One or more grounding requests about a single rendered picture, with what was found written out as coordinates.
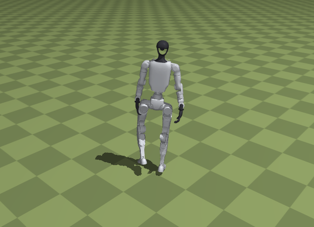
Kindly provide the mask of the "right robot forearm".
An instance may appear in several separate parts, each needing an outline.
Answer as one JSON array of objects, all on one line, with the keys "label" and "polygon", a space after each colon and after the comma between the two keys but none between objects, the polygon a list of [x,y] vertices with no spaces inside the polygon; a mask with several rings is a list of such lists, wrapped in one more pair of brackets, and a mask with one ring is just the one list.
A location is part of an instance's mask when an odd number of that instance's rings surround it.
[{"label": "right robot forearm", "polygon": [[181,90],[176,92],[176,94],[177,94],[177,100],[178,100],[179,107],[180,107],[180,104],[183,104],[183,108],[184,108],[183,85],[182,84],[181,84]]}]

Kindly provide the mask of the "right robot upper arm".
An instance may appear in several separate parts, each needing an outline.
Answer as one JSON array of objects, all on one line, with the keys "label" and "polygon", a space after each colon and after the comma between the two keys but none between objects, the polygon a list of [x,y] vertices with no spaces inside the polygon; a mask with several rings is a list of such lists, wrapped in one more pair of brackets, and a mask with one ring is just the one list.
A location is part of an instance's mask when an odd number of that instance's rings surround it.
[{"label": "right robot upper arm", "polygon": [[181,90],[181,72],[178,64],[171,63],[171,70],[174,72],[174,88],[175,90]]}]

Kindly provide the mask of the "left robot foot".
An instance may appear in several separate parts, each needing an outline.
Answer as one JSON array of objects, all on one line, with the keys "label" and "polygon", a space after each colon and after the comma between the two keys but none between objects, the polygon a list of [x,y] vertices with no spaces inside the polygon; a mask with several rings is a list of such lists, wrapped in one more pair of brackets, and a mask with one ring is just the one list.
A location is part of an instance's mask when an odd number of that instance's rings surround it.
[{"label": "left robot foot", "polygon": [[143,158],[143,157],[142,157],[142,159],[139,159],[137,162],[138,162],[138,163],[140,163],[140,164],[142,164],[142,165],[147,164],[146,159],[145,159],[145,158]]}]

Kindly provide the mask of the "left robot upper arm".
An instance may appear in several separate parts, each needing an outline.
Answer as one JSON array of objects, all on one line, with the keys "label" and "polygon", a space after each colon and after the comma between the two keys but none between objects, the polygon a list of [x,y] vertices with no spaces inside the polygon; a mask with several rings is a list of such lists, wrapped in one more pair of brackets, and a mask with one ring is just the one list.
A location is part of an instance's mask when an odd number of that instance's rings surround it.
[{"label": "left robot upper arm", "polygon": [[146,75],[147,75],[147,68],[150,65],[151,60],[145,60],[141,64],[141,69],[140,69],[140,80],[139,80],[139,85],[145,85],[146,84]]}]

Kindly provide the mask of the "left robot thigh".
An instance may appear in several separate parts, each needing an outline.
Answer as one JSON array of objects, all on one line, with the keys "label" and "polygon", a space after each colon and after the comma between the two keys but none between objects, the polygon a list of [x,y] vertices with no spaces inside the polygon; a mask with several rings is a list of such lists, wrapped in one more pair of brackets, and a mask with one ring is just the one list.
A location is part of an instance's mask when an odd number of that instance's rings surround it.
[{"label": "left robot thigh", "polygon": [[139,104],[138,112],[141,114],[137,116],[137,126],[140,126],[140,134],[145,133],[146,126],[144,125],[148,109],[150,108],[150,100],[142,99]]}]

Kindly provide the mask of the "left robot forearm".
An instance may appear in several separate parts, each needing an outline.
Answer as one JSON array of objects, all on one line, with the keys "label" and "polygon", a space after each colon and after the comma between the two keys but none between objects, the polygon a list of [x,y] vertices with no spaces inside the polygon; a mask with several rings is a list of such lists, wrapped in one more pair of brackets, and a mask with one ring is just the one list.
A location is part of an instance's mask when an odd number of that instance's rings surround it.
[{"label": "left robot forearm", "polygon": [[[140,80],[140,78],[139,78]],[[136,96],[135,96],[135,101],[136,101],[136,98],[139,98],[139,101],[141,100],[141,95],[142,95],[142,90],[144,88],[144,86],[142,85],[139,85],[139,80],[138,80],[138,83],[137,83],[137,90],[136,90]]]}]

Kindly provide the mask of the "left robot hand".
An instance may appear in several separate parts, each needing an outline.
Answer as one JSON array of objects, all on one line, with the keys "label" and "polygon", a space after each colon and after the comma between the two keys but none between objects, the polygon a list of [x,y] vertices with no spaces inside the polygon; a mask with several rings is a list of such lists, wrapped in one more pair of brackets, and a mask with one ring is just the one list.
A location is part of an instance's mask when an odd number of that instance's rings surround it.
[{"label": "left robot hand", "polygon": [[136,98],[135,107],[136,107],[136,109],[137,109],[137,114],[141,115],[141,114],[138,112],[139,103],[140,103],[139,98]]}]

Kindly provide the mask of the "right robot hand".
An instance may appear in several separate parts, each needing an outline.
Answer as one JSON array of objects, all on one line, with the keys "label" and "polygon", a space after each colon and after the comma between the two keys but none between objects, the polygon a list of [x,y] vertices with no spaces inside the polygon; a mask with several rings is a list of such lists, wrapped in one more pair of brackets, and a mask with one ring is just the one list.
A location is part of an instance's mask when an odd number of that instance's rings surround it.
[{"label": "right robot hand", "polygon": [[180,112],[179,112],[179,116],[177,117],[177,121],[175,121],[174,123],[178,123],[179,121],[180,121],[180,118],[182,117],[182,114],[183,114],[183,104],[180,104],[180,107],[179,107],[179,110],[180,110]]}]

